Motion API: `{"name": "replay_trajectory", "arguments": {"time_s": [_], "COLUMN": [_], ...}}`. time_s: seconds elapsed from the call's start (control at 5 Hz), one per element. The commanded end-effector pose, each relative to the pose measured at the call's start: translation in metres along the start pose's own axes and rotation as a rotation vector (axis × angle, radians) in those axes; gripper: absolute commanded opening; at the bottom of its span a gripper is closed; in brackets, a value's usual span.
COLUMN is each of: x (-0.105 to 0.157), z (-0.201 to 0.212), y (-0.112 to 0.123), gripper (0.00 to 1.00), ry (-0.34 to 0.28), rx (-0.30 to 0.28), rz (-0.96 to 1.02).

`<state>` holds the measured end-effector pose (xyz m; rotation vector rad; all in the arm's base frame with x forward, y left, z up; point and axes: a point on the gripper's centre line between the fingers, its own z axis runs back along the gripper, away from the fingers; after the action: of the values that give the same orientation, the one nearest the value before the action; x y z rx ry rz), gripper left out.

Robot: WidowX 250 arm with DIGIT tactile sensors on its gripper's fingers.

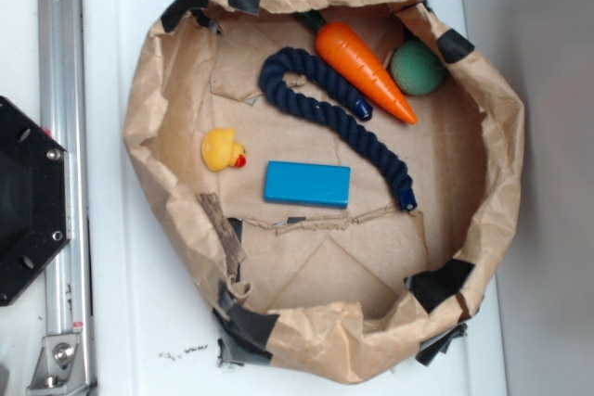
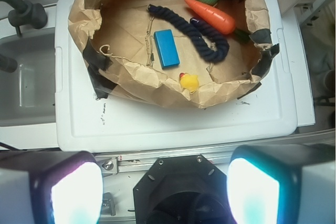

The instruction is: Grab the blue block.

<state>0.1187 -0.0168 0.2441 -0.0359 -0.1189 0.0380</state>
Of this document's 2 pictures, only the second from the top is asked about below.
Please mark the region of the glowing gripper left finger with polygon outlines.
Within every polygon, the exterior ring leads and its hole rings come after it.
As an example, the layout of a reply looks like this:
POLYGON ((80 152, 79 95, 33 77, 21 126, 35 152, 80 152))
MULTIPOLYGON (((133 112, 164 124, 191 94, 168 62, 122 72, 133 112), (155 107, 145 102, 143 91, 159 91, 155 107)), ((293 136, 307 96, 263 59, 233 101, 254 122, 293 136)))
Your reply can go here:
POLYGON ((97 223, 102 199, 89 152, 1 152, 1 223, 97 223))

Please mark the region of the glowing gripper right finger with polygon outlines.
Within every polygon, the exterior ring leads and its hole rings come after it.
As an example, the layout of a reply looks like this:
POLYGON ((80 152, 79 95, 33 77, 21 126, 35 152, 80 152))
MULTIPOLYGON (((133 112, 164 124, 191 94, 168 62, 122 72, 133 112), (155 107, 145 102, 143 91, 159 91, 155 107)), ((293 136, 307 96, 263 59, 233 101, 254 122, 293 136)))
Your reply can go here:
POLYGON ((335 223, 335 147, 239 146, 227 196, 237 223, 335 223))

